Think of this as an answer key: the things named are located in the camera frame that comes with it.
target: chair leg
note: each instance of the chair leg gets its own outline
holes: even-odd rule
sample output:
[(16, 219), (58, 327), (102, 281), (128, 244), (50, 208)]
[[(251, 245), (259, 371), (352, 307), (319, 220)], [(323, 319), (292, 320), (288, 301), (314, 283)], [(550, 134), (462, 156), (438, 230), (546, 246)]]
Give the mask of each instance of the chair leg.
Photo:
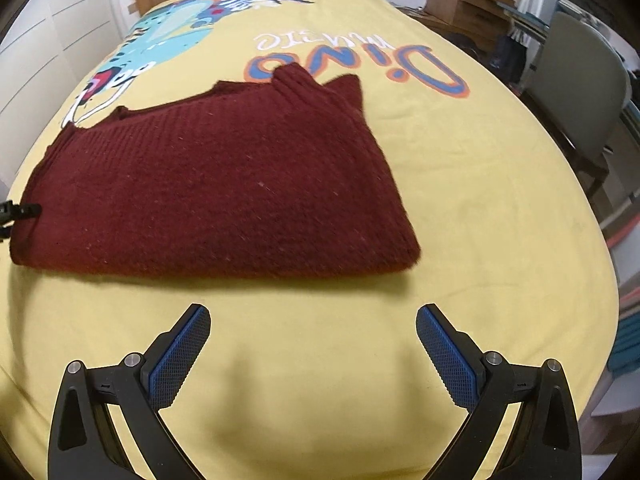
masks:
[(597, 191), (602, 187), (602, 185), (604, 184), (604, 180), (601, 180), (599, 178), (595, 179), (593, 181), (593, 184), (591, 184), (589, 186), (589, 189), (587, 190), (587, 198), (591, 199), (593, 198), (593, 195), (595, 195), (597, 193)]

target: blue gripper pad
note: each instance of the blue gripper pad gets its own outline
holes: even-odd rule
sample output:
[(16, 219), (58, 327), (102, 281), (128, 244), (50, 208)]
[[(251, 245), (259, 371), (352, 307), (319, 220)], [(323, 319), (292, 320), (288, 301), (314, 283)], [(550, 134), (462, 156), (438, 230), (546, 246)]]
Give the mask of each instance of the blue gripper pad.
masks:
[(193, 303), (174, 327), (159, 335), (147, 349), (140, 382), (153, 410), (172, 405), (210, 330), (209, 311)]
[(415, 328), (455, 405), (472, 410), (484, 386), (480, 349), (467, 334), (457, 332), (434, 304), (418, 310)]

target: bed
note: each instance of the bed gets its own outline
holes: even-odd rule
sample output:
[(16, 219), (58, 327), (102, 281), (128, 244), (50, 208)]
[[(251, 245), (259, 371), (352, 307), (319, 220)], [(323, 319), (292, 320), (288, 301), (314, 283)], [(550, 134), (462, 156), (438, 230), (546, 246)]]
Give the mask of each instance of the bed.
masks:
[(212, 335), (163, 417), (208, 479), (422, 478), (466, 415), (415, 335), (425, 303), (510, 362), (558, 359), (580, 414), (614, 339), (616, 280), (569, 165), (497, 79), (384, 0), (138, 6), (150, 11), (52, 118), (10, 198), (68, 121), (91, 126), (116, 106), (171, 102), (220, 79), (268, 81), (297, 61), (319, 82), (360, 77), (422, 258), (370, 278), (161, 281), (37, 272), (0, 245), (0, 431), (34, 478), (46, 477), (66, 364), (117, 363), (190, 303), (210, 309)]

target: gray chair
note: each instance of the gray chair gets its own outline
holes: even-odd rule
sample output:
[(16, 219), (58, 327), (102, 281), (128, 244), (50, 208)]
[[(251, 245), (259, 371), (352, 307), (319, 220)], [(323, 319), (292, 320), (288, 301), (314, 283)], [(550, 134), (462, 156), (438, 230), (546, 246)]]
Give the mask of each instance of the gray chair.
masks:
[(622, 60), (603, 35), (556, 12), (522, 101), (556, 140), (574, 171), (594, 179), (589, 197), (609, 174), (603, 150), (630, 99), (630, 89)]

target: folded red sweater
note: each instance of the folded red sweater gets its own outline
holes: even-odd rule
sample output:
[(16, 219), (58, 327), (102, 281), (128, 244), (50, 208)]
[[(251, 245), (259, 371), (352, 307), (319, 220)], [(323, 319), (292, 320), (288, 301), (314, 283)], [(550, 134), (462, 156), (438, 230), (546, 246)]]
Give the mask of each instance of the folded red sweater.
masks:
[(364, 120), (359, 79), (299, 65), (68, 124), (22, 196), (16, 264), (136, 276), (357, 276), (420, 247)]

